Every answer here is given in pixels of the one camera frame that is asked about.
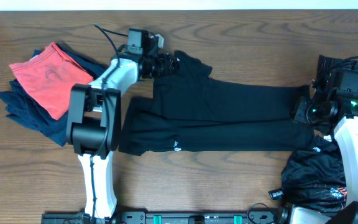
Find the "black t-shirt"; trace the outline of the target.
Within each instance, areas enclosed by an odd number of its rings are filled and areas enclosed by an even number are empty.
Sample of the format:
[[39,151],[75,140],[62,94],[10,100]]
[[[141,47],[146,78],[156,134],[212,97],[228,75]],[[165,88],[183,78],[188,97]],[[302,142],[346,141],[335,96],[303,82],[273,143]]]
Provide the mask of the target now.
[[290,113],[308,86],[255,86],[211,78],[212,67],[182,51],[178,68],[153,82],[153,97],[131,99],[119,150],[295,151],[309,147],[311,128]]

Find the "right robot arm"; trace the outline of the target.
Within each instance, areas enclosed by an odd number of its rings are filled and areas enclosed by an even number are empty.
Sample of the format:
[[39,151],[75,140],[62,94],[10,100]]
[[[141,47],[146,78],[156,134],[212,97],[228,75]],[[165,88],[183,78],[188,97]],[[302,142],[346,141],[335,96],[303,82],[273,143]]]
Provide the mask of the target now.
[[341,152],[346,178],[346,205],[333,217],[297,206],[290,223],[358,223],[358,93],[329,93],[300,97],[292,118],[325,135],[333,135]]

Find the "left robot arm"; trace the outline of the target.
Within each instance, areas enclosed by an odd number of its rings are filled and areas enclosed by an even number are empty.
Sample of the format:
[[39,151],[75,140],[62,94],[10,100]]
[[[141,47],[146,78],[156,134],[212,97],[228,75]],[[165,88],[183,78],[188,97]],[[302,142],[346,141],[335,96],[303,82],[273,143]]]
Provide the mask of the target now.
[[159,78],[176,68],[170,54],[117,54],[99,78],[71,89],[67,143],[81,162],[86,188],[85,209],[75,223],[113,221],[112,162],[121,135],[121,97],[140,78]]

